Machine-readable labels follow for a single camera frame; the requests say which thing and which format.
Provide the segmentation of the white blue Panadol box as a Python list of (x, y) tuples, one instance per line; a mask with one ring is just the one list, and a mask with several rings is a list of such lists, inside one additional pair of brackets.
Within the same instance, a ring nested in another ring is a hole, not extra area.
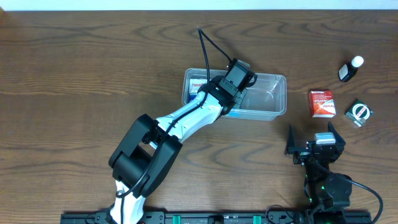
[(207, 79), (204, 78), (192, 78), (189, 81), (189, 86), (188, 86), (188, 93), (190, 95), (196, 95), (198, 93), (198, 90), (203, 84), (207, 83)]

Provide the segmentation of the blue fever patch box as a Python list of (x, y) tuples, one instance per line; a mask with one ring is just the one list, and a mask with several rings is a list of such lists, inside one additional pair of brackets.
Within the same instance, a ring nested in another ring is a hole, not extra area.
[(194, 95), (189, 95), (189, 101), (188, 101), (188, 102), (193, 101), (196, 97), (197, 97), (196, 94), (194, 94)]

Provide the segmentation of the clear plastic container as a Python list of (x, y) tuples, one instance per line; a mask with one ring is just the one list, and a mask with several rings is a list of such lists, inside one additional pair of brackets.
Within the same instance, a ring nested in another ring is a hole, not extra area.
[[(210, 70), (210, 78), (225, 75), (226, 70)], [(225, 118), (250, 119), (259, 121), (272, 121), (277, 116), (283, 115), (287, 109), (287, 80), (283, 75), (256, 73), (257, 81), (247, 88), (239, 108), (233, 108)], [(182, 105), (185, 106), (192, 100), (190, 98), (190, 80), (204, 79), (206, 69), (188, 68), (185, 72), (182, 87)]]

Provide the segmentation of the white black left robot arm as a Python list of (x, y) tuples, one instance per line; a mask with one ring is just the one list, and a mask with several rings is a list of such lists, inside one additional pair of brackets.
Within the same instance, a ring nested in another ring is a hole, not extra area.
[(133, 122), (109, 159), (116, 181), (111, 223), (138, 223), (145, 199), (162, 183), (193, 133), (228, 114), (255, 78), (238, 83), (222, 76), (200, 87), (194, 100), (179, 110), (152, 119), (144, 114)]

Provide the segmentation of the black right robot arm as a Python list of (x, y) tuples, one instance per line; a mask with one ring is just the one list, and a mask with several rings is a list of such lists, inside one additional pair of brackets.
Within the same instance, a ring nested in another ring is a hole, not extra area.
[(328, 131), (316, 133), (305, 146), (295, 144), (293, 128), (289, 127), (286, 154), (293, 155), (293, 163), (305, 168), (304, 192), (310, 208), (303, 212), (302, 223), (345, 223), (344, 208), (350, 205), (350, 178), (330, 170), (344, 151), (346, 143), (333, 125)]

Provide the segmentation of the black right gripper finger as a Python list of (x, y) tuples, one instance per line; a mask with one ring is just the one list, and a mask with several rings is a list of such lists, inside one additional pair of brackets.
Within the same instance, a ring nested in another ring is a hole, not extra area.
[(328, 122), (328, 131), (330, 133), (333, 134), (333, 136), (335, 137), (335, 144), (338, 147), (345, 147), (346, 142), (344, 141), (344, 139), (338, 134), (338, 132), (336, 131), (336, 129), (333, 127), (331, 121)]
[(293, 154), (294, 151), (295, 151), (294, 130), (293, 130), (292, 125), (290, 124), (284, 154)]

